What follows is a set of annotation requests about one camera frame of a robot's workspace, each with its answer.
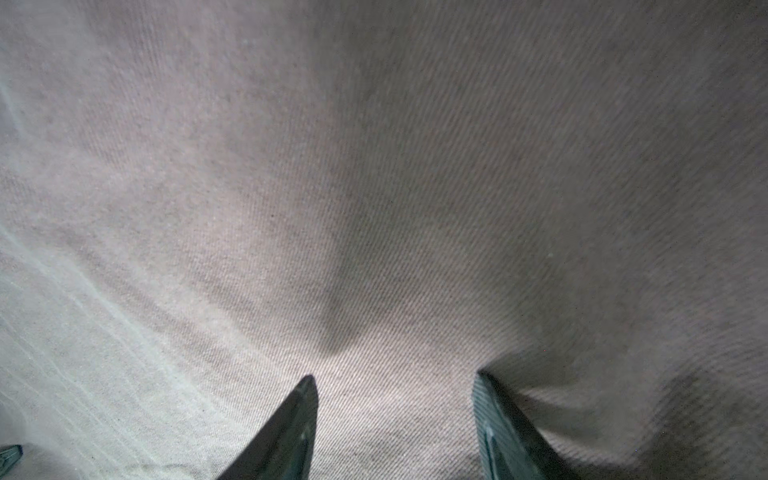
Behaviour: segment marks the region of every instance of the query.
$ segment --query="dark pointed object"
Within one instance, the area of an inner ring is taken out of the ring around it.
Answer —
[[[22,459],[24,452],[21,445],[13,445],[0,451],[0,478],[11,471],[13,465]]]
[[[306,480],[316,427],[317,386],[308,375],[218,480]]]
[[[493,376],[478,372],[472,403],[486,480],[578,480]]]

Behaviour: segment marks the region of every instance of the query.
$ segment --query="cloth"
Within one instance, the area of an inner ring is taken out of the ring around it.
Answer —
[[[208,479],[305,374],[311,478],[768,472],[766,4],[0,2],[0,443]]]

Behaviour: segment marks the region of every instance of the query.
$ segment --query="teal object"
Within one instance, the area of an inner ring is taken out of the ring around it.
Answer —
[[[21,445],[13,445],[0,451],[0,478],[11,471],[11,468],[22,459],[24,452]]]
[[[489,373],[475,377],[472,404],[486,480],[578,480]]]
[[[317,406],[315,379],[305,376],[218,480],[306,480]]]

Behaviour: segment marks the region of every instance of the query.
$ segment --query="textured fabric surface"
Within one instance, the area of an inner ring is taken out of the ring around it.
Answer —
[[[9,478],[766,478],[766,5],[0,2]]]

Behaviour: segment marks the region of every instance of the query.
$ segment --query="fabric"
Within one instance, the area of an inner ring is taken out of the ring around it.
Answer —
[[[0,2],[0,444],[481,478],[487,367],[582,478],[766,478],[766,4]]]

